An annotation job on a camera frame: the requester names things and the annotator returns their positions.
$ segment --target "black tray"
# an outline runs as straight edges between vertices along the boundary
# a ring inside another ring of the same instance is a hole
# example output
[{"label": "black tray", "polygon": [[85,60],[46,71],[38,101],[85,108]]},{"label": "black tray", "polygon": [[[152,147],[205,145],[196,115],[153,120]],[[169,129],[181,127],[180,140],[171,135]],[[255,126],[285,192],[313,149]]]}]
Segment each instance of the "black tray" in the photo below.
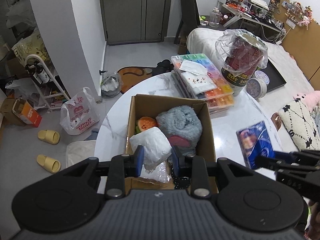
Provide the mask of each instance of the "black tray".
[{"label": "black tray", "polygon": [[270,60],[268,60],[267,67],[260,70],[267,74],[270,79],[270,83],[267,86],[267,93],[283,87],[287,83],[276,67],[270,62]]}]

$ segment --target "plastic storage case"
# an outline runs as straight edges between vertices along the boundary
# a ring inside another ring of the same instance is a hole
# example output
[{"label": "plastic storage case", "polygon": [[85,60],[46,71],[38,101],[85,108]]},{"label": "plastic storage case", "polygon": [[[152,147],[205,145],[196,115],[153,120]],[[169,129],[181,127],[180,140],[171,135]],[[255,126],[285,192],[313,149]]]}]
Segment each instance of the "plastic storage case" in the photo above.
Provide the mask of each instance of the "plastic storage case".
[{"label": "plastic storage case", "polygon": [[214,90],[209,90],[200,94],[195,94],[194,91],[190,86],[187,85],[185,81],[184,84],[187,87],[187,90],[192,94],[192,98],[194,99],[202,99],[202,100],[209,100],[214,98],[221,98],[223,96],[231,95],[233,94],[232,88],[229,86],[228,82],[224,79],[224,77],[221,75],[220,71],[215,67],[215,65],[209,60],[209,58],[201,53],[201,54],[187,54],[187,55],[178,55],[178,56],[172,56],[171,62],[174,65],[174,69],[178,76],[183,80],[181,74],[184,72],[180,70],[180,66],[183,62],[183,60],[190,60],[197,63],[200,63],[208,70],[208,76],[211,78],[211,80],[214,82],[214,84],[217,86]]},{"label": "plastic storage case", "polygon": [[[194,94],[192,94],[192,92],[188,89],[188,87],[185,85],[185,83],[180,78],[180,76],[175,72],[175,70],[171,71],[171,76],[182,96],[186,98],[194,98]],[[210,114],[227,110],[231,106],[234,106],[235,104],[233,95],[227,95],[219,98],[209,99],[209,100],[206,100],[206,102],[208,104]]]}]

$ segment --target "white keyboard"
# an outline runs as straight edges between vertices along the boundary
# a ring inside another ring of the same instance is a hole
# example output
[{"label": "white keyboard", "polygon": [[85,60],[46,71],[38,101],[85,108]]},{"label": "white keyboard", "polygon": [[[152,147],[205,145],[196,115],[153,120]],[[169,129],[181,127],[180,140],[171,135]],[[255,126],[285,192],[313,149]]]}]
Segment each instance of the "white keyboard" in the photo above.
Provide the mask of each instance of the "white keyboard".
[{"label": "white keyboard", "polygon": [[269,10],[268,4],[264,0],[250,0],[250,3]]}]

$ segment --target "yellow slipper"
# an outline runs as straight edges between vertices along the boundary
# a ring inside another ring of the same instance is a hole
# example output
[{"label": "yellow slipper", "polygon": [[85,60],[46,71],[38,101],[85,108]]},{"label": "yellow slipper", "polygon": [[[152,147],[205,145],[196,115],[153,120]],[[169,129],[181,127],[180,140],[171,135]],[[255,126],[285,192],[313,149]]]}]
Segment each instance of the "yellow slipper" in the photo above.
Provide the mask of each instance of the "yellow slipper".
[{"label": "yellow slipper", "polygon": [[60,134],[53,130],[41,130],[38,132],[38,138],[51,144],[57,144],[60,140]]},{"label": "yellow slipper", "polygon": [[51,173],[57,173],[61,169],[61,163],[51,157],[47,157],[43,154],[39,154],[37,157],[37,163],[43,167],[46,171]]}]

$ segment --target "blue snack package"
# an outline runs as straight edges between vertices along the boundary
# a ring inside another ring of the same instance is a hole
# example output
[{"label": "blue snack package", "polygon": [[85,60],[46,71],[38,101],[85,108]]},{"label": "blue snack package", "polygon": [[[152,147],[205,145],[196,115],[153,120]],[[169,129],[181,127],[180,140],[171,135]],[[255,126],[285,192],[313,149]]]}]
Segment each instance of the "blue snack package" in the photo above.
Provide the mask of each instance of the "blue snack package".
[{"label": "blue snack package", "polygon": [[236,134],[242,150],[245,165],[248,168],[252,170],[260,168],[255,164],[257,156],[262,155],[270,158],[275,157],[264,121],[239,130]]}]

